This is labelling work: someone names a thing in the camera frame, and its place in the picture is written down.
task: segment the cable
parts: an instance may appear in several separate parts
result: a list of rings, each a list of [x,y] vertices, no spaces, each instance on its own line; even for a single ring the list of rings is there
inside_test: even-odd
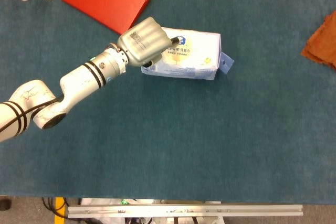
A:
[[[69,206],[66,198],[63,198],[63,200],[64,200],[64,203],[63,203],[62,207],[64,205]],[[64,219],[72,220],[72,221],[84,221],[86,224],[103,224],[101,221],[99,221],[97,219],[93,219],[93,218],[91,218],[91,219],[89,219],[89,218],[85,218],[85,219],[76,218],[75,219],[75,218],[69,218],[67,216],[63,216],[63,215],[59,214],[57,212],[57,210],[60,210],[62,207],[55,209],[54,205],[53,205],[53,198],[48,198],[48,205],[46,204],[46,202],[45,202],[45,200],[44,200],[43,197],[42,197],[42,202],[43,202],[43,205],[44,205],[45,208],[47,208],[49,211],[53,212],[54,215],[56,215],[56,216],[58,216],[60,218],[64,218]]]
[[[194,221],[194,224],[198,224],[198,220],[196,217],[192,217],[193,218],[193,221]]]
[[[59,97],[56,97],[55,99],[52,99],[52,100],[50,100],[50,101],[48,101],[48,102],[41,103],[41,104],[39,104],[39,105],[36,105],[36,106],[34,106],[34,107],[32,107],[32,108],[26,110],[24,113],[19,114],[18,116],[16,116],[15,118],[13,118],[11,121],[9,121],[8,123],[6,123],[4,126],[2,126],[2,127],[0,128],[0,133],[3,132],[5,129],[7,129],[9,126],[11,126],[13,123],[15,123],[17,120],[19,120],[22,116],[24,116],[24,115],[28,114],[29,112],[31,112],[31,111],[33,111],[33,110],[35,110],[35,109],[38,109],[38,108],[40,108],[40,107],[42,107],[42,106],[48,106],[48,105],[50,105],[50,104],[52,104],[52,103],[54,103],[54,102],[57,102],[57,101],[59,101],[63,96],[64,96],[64,95],[62,94],[62,95],[60,95]]]

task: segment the brown towel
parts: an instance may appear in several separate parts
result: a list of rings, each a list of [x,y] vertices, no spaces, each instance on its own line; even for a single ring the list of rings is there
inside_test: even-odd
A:
[[[336,10],[325,17],[324,23],[309,38],[301,54],[336,69]]]

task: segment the black stripe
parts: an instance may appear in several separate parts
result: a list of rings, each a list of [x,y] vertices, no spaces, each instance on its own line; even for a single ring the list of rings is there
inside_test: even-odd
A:
[[[91,74],[93,75],[93,77],[96,79],[97,83],[98,83],[98,87],[100,88],[101,87],[101,83],[99,81],[99,78],[98,76],[96,75],[96,73],[88,66],[88,65],[85,65],[83,64],[82,66],[86,67],[87,69],[89,69],[89,71],[91,72]]]
[[[24,110],[23,110],[23,109],[21,108],[21,106],[20,106],[19,104],[17,104],[16,102],[12,102],[12,101],[8,101],[8,102],[10,102],[10,103],[16,105],[16,106],[19,108],[19,110],[21,111],[21,114],[23,115],[23,122],[24,122],[22,132],[24,132],[24,131],[27,129],[27,116],[26,116]]]
[[[35,110],[31,115],[30,115],[30,119],[34,119],[34,117],[36,116],[36,114],[38,113],[38,112],[40,112],[42,109],[44,109],[44,107],[42,107],[42,108],[38,108],[37,110]]]
[[[105,80],[105,77],[103,75],[103,73],[100,71],[100,69],[97,67],[96,64],[94,64],[91,60],[89,60],[87,63],[91,64],[94,66],[94,68],[96,69],[96,71],[98,72],[98,74],[100,75],[101,79],[103,80],[103,85],[106,84],[106,80]]]
[[[17,132],[16,132],[16,134],[15,134],[15,136],[17,136],[17,135],[19,134],[20,130],[21,130],[21,118],[19,117],[19,113],[17,113],[16,109],[15,109],[13,106],[11,106],[10,104],[5,103],[5,102],[3,102],[3,104],[5,104],[5,105],[7,105],[8,107],[10,107],[10,108],[14,111],[14,113],[16,114],[17,121],[18,121],[18,123],[19,123],[19,126],[18,126],[18,128],[17,128]]]

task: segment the floor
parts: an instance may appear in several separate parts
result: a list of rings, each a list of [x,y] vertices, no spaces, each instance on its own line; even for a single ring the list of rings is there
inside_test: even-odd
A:
[[[0,212],[0,224],[53,224],[54,215],[42,204],[41,198],[12,197],[12,207]],[[303,217],[231,217],[225,224],[335,224],[336,206],[305,205]],[[78,223],[67,220],[66,224]]]

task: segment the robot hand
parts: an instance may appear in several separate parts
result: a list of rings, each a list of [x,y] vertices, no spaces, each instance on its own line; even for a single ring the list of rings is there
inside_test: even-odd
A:
[[[0,142],[24,132],[30,119],[41,129],[55,126],[78,102],[124,73],[127,64],[149,67],[178,43],[149,17],[122,34],[116,45],[110,43],[100,55],[63,76],[62,100],[40,80],[23,84],[8,102],[0,103]]]

